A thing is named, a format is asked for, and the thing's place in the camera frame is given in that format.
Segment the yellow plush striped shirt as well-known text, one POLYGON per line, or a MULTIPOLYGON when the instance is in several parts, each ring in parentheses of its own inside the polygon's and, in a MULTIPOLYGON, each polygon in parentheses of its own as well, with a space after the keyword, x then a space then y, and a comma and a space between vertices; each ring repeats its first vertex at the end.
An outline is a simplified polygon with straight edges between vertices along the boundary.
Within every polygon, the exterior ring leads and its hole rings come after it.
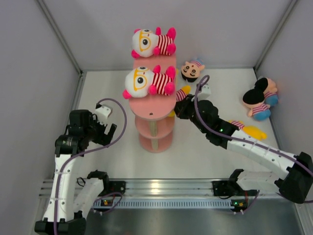
POLYGON ((191 92, 191 86, 186 85, 176 91, 176 102, 183 101, 191 92))

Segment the white pink plush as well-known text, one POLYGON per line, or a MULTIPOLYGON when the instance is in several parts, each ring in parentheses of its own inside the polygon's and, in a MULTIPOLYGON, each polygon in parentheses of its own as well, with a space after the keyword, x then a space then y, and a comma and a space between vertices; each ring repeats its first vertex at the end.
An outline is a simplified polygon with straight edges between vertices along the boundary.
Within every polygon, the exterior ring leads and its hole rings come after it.
POLYGON ((143 98, 147 95, 172 95, 176 88, 174 79, 176 68, 169 66, 165 73, 161 73, 160 65, 152 70, 141 66, 133 69, 125 77, 124 99, 143 98))
POLYGON ((176 52, 176 29, 171 27, 166 34, 157 27, 155 32, 149 29, 136 29, 132 37, 131 56, 134 59, 157 55, 170 56, 176 52))

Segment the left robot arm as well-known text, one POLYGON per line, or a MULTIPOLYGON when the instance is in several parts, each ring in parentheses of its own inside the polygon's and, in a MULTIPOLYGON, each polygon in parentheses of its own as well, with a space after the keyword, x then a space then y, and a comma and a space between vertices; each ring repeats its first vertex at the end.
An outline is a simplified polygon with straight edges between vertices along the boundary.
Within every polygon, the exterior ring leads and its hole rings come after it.
POLYGON ((69 114, 66 132, 55 141, 55 172, 47 209, 34 231, 39 235, 83 235, 87 216, 94 201, 109 193, 108 174, 92 171, 76 195, 76 181, 85 151, 90 142, 106 146, 111 143, 117 126, 112 124, 106 134, 111 108, 98 106, 95 113, 74 110, 69 114))

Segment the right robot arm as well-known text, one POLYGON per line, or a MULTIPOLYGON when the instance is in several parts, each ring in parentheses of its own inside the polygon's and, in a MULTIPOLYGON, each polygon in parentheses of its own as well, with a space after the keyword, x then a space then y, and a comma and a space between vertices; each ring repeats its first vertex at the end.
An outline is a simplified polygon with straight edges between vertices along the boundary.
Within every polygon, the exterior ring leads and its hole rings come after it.
POLYGON ((174 107, 176 116, 190 120, 209 142, 246 156, 267 168, 267 172, 235 170, 228 188, 233 194, 244 190, 272 191, 294 203, 303 204, 313 184, 313 160, 305 152, 284 152, 246 134, 238 126, 221 119, 209 100, 191 94, 174 107))

